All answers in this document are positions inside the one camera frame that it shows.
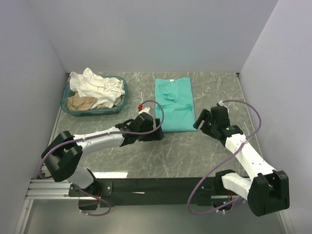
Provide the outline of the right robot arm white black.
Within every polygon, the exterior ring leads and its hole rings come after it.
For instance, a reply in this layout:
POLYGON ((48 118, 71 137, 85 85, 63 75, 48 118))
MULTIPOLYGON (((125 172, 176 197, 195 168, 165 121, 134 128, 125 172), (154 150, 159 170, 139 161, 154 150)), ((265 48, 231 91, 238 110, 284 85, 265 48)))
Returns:
POLYGON ((214 177, 214 190, 218 194, 224 195, 228 191, 236 193, 248 202, 256 216, 289 208, 288 175, 269 165, 248 142, 243 131, 230 124, 225 106, 203 109, 193 127, 219 140, 234 154, 248 175, 248 178, 244 178, 233 170, 217 172, 214 177))

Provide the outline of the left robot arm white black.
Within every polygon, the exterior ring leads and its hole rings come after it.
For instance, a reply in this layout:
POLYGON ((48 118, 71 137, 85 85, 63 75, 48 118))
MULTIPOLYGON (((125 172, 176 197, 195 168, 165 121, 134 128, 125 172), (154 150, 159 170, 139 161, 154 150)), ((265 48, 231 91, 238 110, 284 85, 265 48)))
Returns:
POLYGON ((80 187, 87 196, 98 189, 93 173, 80 167, 82 156, 106 148, 122 147, 136 141, 155 141, 164 138, 162 121, 149 113, 141 112, 135 119, 129 119, 107 130, 84 135, 61 132, 42 153, 41 159, 55 182, 69 181, 80 187))

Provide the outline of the teal t shirt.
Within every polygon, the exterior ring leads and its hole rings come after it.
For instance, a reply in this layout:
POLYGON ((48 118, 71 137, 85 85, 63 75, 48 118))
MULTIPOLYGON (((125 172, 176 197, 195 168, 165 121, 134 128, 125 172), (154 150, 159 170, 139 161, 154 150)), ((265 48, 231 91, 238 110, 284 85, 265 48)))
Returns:
POLYGON ((196 132, 195 108, 191 79, 156 79, 155 100, 162 107, 156 105, 156 117, 164 122, 161 126, 165 133, 170 132, 196 132))

